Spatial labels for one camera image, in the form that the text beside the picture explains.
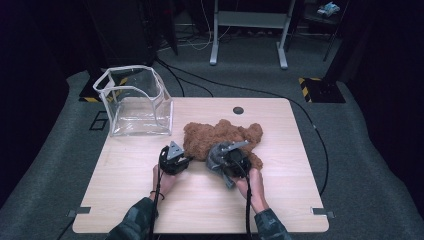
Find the brown plush toy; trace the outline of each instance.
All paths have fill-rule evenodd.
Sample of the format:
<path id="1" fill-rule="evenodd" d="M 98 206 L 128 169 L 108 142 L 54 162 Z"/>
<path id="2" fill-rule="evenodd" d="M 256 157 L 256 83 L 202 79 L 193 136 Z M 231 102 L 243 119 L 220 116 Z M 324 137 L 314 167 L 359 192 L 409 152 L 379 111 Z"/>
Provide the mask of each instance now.
<path id="1" fill-rule="evenodd" d="M 261 141 L 263 131 L 261 125 L 253 123 L 249 128 L 237 127 L 230 121 L 221 119 L 215 126 L 191 122 L 184 127 L 184 155 L 197 161 L 206 161 L 209 150 L 217 143 L 241 142 L 249 144 L 240 149 L 249 158 L 252 167 L 262 169 L 262 160 L 252 152 Z"/>

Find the white desk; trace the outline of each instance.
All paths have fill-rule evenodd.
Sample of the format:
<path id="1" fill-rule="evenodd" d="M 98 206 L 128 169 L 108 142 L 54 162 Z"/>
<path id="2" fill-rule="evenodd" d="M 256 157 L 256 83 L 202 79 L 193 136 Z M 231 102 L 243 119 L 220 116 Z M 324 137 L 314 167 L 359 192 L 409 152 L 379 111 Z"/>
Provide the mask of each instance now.
<path id="1" fill-rule="evenodd" d="M 287 31 L 290 26 L 294 3 L 296 0 L 290 0 L 290 6 L 286 13 L 256 13 L 256 12 L 230 12 L 219 11 L 218 0 L 215 0 L 214 12 L 214 30 L 213 45 L 209 63 L 216 65 L 218 59 L 218 26 L 237 26 L 237 27 L 262 27 L 283 29 L 280 42 L 277 42 L 278 57 L 280 67 L 287 69 L 287 59 L 284 52 L 284 42 L 287 37 Z"/>
<path id="2" fill-rule="evenodd" d="M 244 113 L 233 113 L 242 107 Z M 183 145 L 189 122 L 215 125 L 227 119 L 233 125 L 261 124 L 264 135 L 254 149 L 262 169 L 269 205 L 289 232 L 324 232 L 325 216 L 311 207 L 322 202 L 289 102 L 278 98 L 174 98 L 172 136 L 108 137 L 88 185 L 73 230 L 106 233 L 128 209 L 152 190 L 152 168 L 170 141 Z M 222 177 L 204 162 L 191 162 L 176 186 L 159 205 L 155 233 L 245 233 L 246 201 L 237 189 L 228 190 Z M 251 211 L 251 230 L 257 232 Z"/>

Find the brown fur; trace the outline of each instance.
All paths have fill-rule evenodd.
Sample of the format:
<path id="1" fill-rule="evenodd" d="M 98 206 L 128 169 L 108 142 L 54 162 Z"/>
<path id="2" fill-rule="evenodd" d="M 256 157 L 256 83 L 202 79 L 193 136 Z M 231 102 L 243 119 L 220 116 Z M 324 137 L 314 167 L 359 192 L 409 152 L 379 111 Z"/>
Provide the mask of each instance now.
<path id="1" fill-rule="evenodd" d="M 221 119 L 215 126 L 191 122 L 184 127 L 184 155 L 194 160 L 206 161 L 209 150 L 217 143 L 230 141 L 249 141 L 240 149 L 247 155 L 252 167 L 262 169 L 262 160 L 252 151 L 259 144 L 263 135 L 262 127 L 253 123 L 249 128 L 237 127 L 230 121 Z"/>

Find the person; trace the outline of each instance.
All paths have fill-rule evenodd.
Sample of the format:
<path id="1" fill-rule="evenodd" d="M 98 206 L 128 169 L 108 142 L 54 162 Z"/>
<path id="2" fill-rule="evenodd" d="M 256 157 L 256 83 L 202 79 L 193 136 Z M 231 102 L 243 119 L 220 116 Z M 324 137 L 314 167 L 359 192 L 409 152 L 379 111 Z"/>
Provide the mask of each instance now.
<path id="1" fill-rule="evenodd" d="M 162 174 L 161 188 L 158 204 L 166 197 L 174 186 L 177 175 Z M 158 165 L 153 167 L 153 189 L 156 189 L 158 179 Z M 231 178 L 244 198 L 247 197 L 246 178 Z M 255 222 L 258 228 L 258 235 L 261 240 L 291 240 L 284 225 L 269 207 L 265 199 L 262 173 L 255 168 L 249 171 L 251 186 L 251 206 L 256 213 Z M 153 209 L 155 192 L 152 191 L 149 197 L 144 197 L 134 204 L 126 213 L 121 223 L 115 226 L 106 237 L 106 240 L 144 240 L 147 239 L 150 227 L 150 217 Z"/>

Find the transparent bag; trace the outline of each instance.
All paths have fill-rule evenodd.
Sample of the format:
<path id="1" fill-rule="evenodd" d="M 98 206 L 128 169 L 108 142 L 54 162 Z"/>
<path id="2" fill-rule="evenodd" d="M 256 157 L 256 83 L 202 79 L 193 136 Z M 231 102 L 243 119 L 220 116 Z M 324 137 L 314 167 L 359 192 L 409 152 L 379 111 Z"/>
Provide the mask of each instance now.
<path id="1" fill-rule="evenodd" d="M 153 68 L 109 68 L 93 88 L 106 107 L 110 136 L 171 135 L 173 100 Z"/>

